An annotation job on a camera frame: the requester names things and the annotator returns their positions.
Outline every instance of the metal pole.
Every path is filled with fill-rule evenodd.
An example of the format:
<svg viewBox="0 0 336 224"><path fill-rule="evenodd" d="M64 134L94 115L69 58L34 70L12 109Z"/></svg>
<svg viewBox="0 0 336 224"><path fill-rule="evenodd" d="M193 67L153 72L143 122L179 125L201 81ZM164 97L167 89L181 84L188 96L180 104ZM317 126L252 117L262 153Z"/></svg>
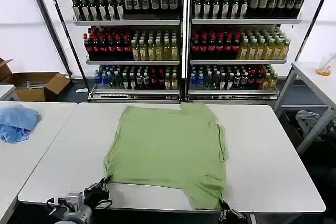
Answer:
<svg viewBox="0 0 336 224"><path fill-rule="evenodd" d="M44 3L43 0L36 0L37 2L37 5L39 6L40 8L40 11L41 11L41 14L42 14L42 17L46 23L46 26L47 26L47 29L49 31L49 34L55 44L55 47L56 47L56 50L58 51L58 54L61 58L61 61L63 63L63 66L65 67L67 73L69 76L72 75L72 72L69 68L69 64L68 64L68 60L67 60L67 57L66 57L66 54L64 52L64 49L63 49L63 46L57 36L57 33L55 31L55 28L54 28L54 25L53 25L53 22L51 21L51 18L50 18L50 15L49 15L49 12L47 10L47 7Z"/></svg>
<svg viewBox="0 0 336 224"><path fill-rule="evenodd" d="M63 27L64 32L65 32L65 34L66 34L66 36L67 36L67 39L68 39L68 41L69 41L71 50L72 50L73 55L74 55L74 57L75 57L75 59L76 59L76 63L77 63L77 65L78 65L79 71L80 71L80 73L81 73L81 75L82 75L82 78L83 78L83 81L84 81L84 83L85 83L85 86L86 86L86 88L88 89L88 91L89 91L89 93L90 93L90 88L89 88L89 85L88 85L88 81L87 81L87 79L86 79L86 77L85 77L85 74L84 74L83 68L82 68L82 66L81 66L81 64L80 64L79 58L78 58L78 56L77 56L75 47L74 47L74 45L73 45L73 43L72 43L72 40L71 40L71 38L70 38L70 34L69 34L69 31L68 31L67 25L66 25L65 22L64 22L64 19L63 19L62 13L61 13L61 11L60 11L59 5L58 5L58 3L57 3L57 0L53 0L53 1L54 1L54 5L55 5L55 8L56 8L58 17L59 17L59 19L61 20L62 27Z"/></svg>

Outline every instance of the display shelf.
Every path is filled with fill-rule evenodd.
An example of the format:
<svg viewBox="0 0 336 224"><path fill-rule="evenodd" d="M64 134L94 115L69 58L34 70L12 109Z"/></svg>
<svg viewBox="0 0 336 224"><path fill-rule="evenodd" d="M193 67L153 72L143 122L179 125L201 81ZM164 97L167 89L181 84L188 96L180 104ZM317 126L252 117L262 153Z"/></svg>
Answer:
<svg viewBox="0 0 336 224"><path fill-rule="evenodd" d="M273 90L248 90L248 89L229 89L229 90L216 90L216 89L190 89L188 92L189 96L209 96L209 95L227 95L227 96L275 96L279 95L279 91Z"/></svg>
<svg viewBox="0 0 336 224"><path fill-rule="evenodd" d="M191 60L191 65L285 64L287 60Z"/></svg>
<svg viewBox="0 0 336 224"><path fill-rule="evenodd" d="M87 60L88 65L178 65L178 60Z"/></svg>
<svg viewBox="0 0 336 224"><path fill-rule="evenodd" d="M301 15L297 19L289 18L226 18L226 19L192 19L193 25L273 25L273 24L299 24Z"/></svg>

